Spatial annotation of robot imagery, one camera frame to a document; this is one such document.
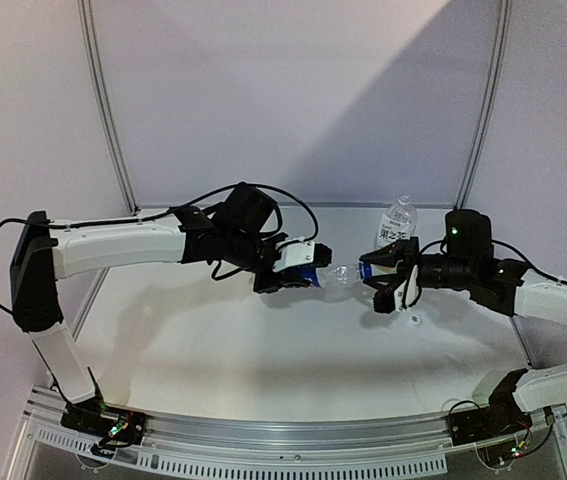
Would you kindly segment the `blue pepsi bottle cap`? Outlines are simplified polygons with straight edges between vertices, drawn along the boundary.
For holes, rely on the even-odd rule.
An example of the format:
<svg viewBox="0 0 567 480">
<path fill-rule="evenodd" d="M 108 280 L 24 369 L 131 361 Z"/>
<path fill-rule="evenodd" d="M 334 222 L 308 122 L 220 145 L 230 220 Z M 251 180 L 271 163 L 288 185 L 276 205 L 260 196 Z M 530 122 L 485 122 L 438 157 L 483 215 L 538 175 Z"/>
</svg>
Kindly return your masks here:
<svg viewBox="0 0 567 480">
<path fill-rule="evenodd" d="M 374 275 L 372 266 L 369 263 L 366 263 L 366 262 L 359 262 L 358 263 L 357 272 L 358 272 L 358 278 L 359 278 L 360 281 L 367 280 Z"/>
</svg>

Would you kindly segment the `clear tea bottle white label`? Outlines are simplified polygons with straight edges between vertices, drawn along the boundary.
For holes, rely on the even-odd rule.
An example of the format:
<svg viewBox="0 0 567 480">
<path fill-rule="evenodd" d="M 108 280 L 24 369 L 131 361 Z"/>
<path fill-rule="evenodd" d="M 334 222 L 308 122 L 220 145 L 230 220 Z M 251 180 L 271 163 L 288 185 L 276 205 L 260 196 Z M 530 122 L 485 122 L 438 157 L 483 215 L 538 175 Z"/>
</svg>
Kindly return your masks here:
<svg viewBox="0 0 567 480">
<path fill-rule="evenodd" d="M 416 230 L 418 212 L 410 195 L 402 194 L 381 215 L 374 246 L 383 248 L 397 240 L 407 240 Z"/>
</svg>

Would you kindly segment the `clear pepsi bottle blue label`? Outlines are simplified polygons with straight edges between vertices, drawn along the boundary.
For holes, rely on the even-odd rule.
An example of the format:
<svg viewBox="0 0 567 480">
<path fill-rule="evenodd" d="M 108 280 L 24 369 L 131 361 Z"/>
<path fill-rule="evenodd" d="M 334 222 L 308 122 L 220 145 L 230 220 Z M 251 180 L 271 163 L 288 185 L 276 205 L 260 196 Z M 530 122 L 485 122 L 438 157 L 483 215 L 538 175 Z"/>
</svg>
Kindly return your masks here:
<svg viewBox="0 0 567 480">
<path fill-rule="evenodd" d="M 325 268 L 304 266 L 299 274 L 311 287 L 337 290 L 345 289 L 362 282 L 364 269 L 359 264 L 344 264 Z"/>
</svg>

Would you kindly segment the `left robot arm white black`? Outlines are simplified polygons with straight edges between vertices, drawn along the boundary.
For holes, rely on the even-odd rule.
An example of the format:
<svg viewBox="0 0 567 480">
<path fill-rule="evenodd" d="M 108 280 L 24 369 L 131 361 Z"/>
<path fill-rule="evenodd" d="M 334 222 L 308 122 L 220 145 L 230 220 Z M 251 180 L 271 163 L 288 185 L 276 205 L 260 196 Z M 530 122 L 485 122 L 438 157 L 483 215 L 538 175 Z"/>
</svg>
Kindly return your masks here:
<svg viewBox="0 0 567 480">
<path fill-rule="evenodd" d="M 11 315 L 32 340 L 74 419 L 91 434 L 111 426 L 89 368 L 75 351 L 64 322 L 57 283 L 89 271 L 149 263 L 227 263 L 254 276 L 256 293 L 309 286 L 300 269 L 321 254 L 314 236 L 291 238 L 272 198 L 274 188 L 240 182 L 227 197 L 199 208 L 197 201 L 149 216 L 85 222 L 53 221 L 43 211 L 23 220 L 10 265 Z"/>
</svg>

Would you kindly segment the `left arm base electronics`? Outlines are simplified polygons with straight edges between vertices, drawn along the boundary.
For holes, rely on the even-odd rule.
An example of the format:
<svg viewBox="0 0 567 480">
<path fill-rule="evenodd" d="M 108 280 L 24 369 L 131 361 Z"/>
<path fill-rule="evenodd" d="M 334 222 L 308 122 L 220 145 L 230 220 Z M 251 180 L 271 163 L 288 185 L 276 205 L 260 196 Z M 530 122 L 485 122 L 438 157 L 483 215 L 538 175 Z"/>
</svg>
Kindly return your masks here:
<svg viewBox="0 0 567 480">
<path fill-rule="evenodd" d="M 80 404 L 67 403 L 61 426 L 95 437 L 91 454 L 113 457 L 119 449 L 142 443 L 147 419 L 143 412 L 108 406 L 102 400 L 91 399 Z"/>
</svg>

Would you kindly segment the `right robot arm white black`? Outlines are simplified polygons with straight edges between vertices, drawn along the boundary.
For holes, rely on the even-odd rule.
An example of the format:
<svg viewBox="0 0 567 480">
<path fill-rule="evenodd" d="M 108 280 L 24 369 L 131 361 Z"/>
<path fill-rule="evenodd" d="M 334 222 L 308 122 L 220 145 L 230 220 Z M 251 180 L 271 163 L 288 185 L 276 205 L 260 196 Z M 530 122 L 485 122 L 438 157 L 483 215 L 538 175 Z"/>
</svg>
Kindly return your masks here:
<svg viewBox="0 0 567 480">
<path fill-rule="evenodd" d="M 396 240 L 365 253 L 364 268 L 385 267 L 387 273 L 367 273 L 363 282 L 374 289 L 373 309 L 392 314 L 416 305 L 426 289 L 467 292 L 474 303 L 506 317 L 531 317 L 567 327 L 567 280 L 547 274 L 518 253 L 499 259 L 488 216 L 471 209 L 445 216 L 444 250 L 431 254 L 418 238 Z M 567 403 L 567 363 L 544 369 L 520 369 L 505 374 L 481 412 L 480 427 L 500 436 L 534 410 Z"/>
</svg>

